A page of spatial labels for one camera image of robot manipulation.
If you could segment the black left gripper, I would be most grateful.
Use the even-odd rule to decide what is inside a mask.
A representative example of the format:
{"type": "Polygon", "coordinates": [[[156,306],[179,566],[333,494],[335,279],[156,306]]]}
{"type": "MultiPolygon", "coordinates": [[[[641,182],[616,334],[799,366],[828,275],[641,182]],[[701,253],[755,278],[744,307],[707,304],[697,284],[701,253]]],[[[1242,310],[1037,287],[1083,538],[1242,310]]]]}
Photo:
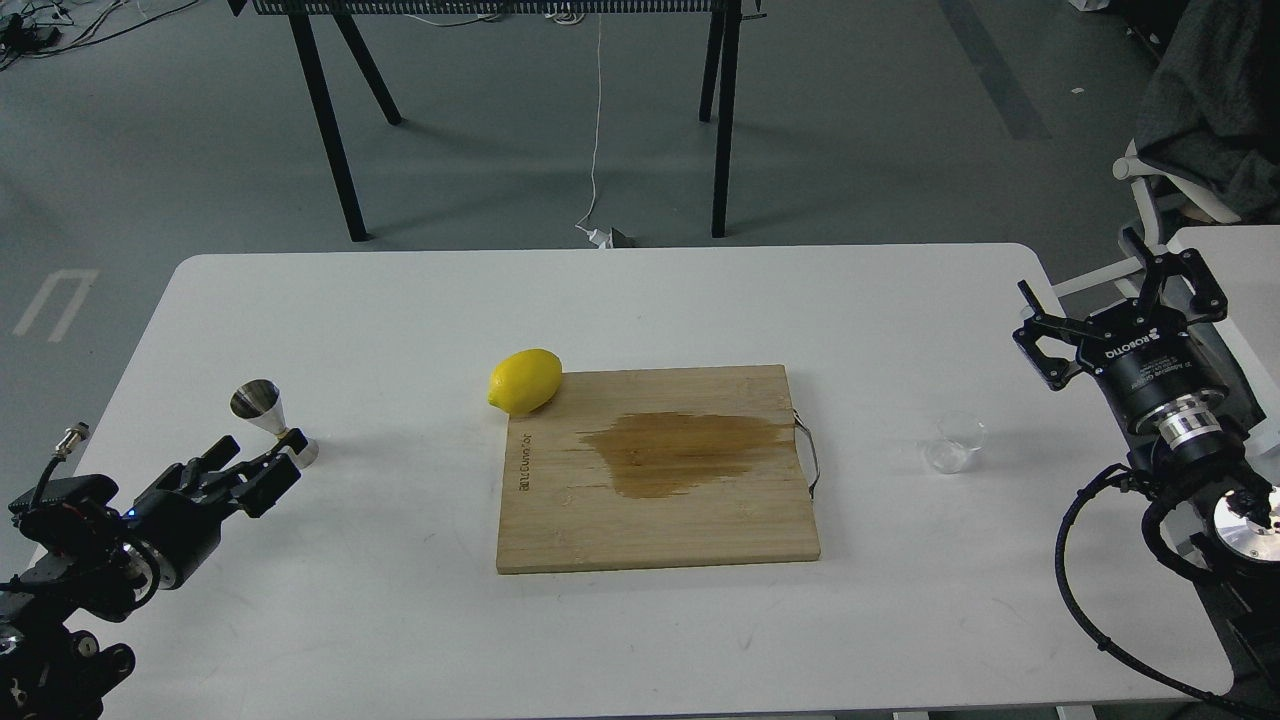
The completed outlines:
{"type": "Polygon", "coordinates": [[[161,591],[182,587],[221,542],[221,525],[242,510],[261,518],[302,477],[308,438],[289,429],[270,451],[229,468],[232,436],[186,464],[175,462],[125,512],[125,534],[157,565],[161,591]]]}

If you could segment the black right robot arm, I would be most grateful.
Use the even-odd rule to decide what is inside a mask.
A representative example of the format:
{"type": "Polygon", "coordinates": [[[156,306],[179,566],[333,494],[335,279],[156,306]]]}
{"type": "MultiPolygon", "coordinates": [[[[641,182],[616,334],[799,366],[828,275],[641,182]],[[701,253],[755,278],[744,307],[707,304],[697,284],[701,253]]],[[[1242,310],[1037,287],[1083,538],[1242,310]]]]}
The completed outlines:
{"type": "Polygon", "coordinates": [[[1245,456],[1247,429],[1222,410],[1230,391],[1193,327],[1224,320],[1228,297],[1194,249],[1156,251],[1133,229],[1123,246],[1140,287],[1083,319],[1047,313],[1027,282],[1012,342],[1052,391],[1089,377],[1130,445],[1125,462],[1079,489],[1060,521],[1053,575],[1066,610],[1098,651],[1236,719],[1277,716],[1277,487],[1245,456]],[[1239,682],[1268,701],[1215,694],[1124,650],[1078,603],[1066,573],[1070,532],[1105,489],[1140,495],[1140,536],[1155,560],[1210,601],[1210,619],[1239,682]]]}

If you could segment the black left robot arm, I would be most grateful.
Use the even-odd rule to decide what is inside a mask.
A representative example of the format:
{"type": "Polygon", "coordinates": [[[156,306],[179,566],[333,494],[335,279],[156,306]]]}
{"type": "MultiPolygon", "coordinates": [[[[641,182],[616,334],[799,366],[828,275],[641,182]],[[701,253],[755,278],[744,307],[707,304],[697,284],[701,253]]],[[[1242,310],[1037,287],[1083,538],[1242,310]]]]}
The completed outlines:
{"type": "Polygon", "coordinates": [[[68,620],[84,611],[123,623],[157,592],[182,587],[218,547],[229,516],[262,516],[317,452],[288,429],[265,454],[239,460],[225,436],[170,465],[118,511],[110,477],[54,477],[87,434],[87,425],[72,427],[35,487],[8,507],[15,529],[45,553],[3,582],[5,719],[100,717],[105,696],[134,671],[134,651],[73,632],[68,620]]]}

